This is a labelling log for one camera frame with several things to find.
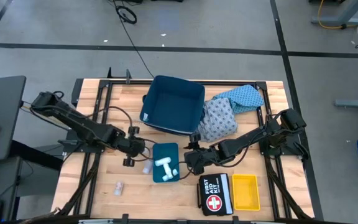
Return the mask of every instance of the small white object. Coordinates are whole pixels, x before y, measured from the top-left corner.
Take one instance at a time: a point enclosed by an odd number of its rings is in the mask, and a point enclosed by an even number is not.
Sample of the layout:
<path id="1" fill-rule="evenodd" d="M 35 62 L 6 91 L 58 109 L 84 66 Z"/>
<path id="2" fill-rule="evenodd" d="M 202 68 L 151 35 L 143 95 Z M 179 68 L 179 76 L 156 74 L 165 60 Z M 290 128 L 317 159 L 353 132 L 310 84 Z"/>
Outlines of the small white object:
<path id="1" fill-rule="evenodd" d="M 171 171 L 171 168 L 169 168 L 169 164 L 164 164 L 164 170 L 165 170 L 165 173 L 168 175 L 168 178 L 169 179 L 172 179 L 172 171 Z"/>
<path id="2" fill-rule="evenodd" d="M 114 190 L 114 195 L 121 196 L 123 188 L 124 188 L 124 183 L 122 181 L 117 182 L 116 189 Z"/>
<path id="3" fill-rule="evenodd" d="M 168 164 L 171 162 L 171 157 L 165 157 L 165 158 L 162 158 L 162 159 L 159 159 L 157 161 L 155 161 L 155 165 L 156 166 L 162 166 L 164 164 Z"/>
<path id="4" fill-rule="evenodd" d="M 162 177 L 162 180 L 163 180 L 163 181 L 167 181 L 167 180 L 169 180 L 169 178 L 168 178 L 167 175 L 165 175 L 165 176 Z"/>
<path id="5" fill-rule="evenodd" d="M 144 174 L 149 174 L 150 171 L 153 169 L 153 161 L 151 160 L 146 160 L 145 165 L 144 165 L 144 169 L 143 169 L 143 173 Z"/>
<path id="6" fill-rule="evenodd" d="M 143 121 L 147 121 L 147 117 L 148 117 L 149 115 L 147 114 L 147 113 L 144 113 L 143 114 Z"/>

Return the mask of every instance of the red cross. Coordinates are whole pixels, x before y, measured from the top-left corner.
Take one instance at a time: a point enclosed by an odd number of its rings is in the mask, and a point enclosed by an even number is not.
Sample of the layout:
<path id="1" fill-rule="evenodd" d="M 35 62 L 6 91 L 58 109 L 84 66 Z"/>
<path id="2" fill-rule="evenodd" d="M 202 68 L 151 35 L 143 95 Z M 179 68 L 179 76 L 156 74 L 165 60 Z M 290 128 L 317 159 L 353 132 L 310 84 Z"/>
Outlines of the red cross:
<path id="1" fill-rule="evenodd" d="M 212 212 L 217 212 L 222 208 L 222 200 L 217 195 L 211 195 L 206 199 L 206 206 Z"/>

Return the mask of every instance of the first aid kit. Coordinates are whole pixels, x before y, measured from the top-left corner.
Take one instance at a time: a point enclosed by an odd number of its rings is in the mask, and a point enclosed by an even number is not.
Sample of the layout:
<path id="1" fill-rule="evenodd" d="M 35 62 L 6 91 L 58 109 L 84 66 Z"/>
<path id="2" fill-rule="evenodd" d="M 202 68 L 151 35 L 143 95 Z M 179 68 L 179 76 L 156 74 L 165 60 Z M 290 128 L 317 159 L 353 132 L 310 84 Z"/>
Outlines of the first aid kit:
<path id="1" fill-rule="evenodd" d="M 233 214 L 227 174 L 202 175 L 197 185 L 197 198 L 198 207 L 206 216 Z"/>

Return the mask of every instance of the gray patterned cloth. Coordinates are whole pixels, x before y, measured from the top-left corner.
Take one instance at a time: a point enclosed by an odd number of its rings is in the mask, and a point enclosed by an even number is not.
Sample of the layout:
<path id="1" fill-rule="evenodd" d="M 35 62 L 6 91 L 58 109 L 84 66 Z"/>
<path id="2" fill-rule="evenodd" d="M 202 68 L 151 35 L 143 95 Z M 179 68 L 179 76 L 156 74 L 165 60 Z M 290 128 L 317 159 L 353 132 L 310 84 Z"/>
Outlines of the gray patterned cloth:
<path id="1" fill-rule="evenodd" d="M 237 132 L 238 124 L 228 98 L 204 102 L 204 118 L 198 125 L 201 140 L 212 142 Z"/>

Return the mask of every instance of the teal box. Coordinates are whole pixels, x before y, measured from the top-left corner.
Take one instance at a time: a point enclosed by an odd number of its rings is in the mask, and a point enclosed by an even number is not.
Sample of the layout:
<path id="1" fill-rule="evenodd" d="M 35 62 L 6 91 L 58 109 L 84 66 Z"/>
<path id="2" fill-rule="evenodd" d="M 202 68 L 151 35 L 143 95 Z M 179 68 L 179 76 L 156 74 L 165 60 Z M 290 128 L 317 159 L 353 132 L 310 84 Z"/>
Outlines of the teal box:
<path id="1" fill-rule="evenodd" d="M 164 144 L 154 144 L 153 146 L 153 160 L 157 161 L 159 159 L 163 159 L 165 157 L 170 157 L 171 162 L 169 163 L 169 167 L 171 170 L 176 169 L 178 171 L 178 175 L 173 176 L 172 179 L 163 181 L 162 177 L 165 176 L 165 170 L 163 166 L 156 166 L 153 163 L 153 181 L 156 183 L 161 182 L 176 182 L 180 178 L 180 169 L 179 169 L 179 151 L 177 143 L 164 143 Z"/>

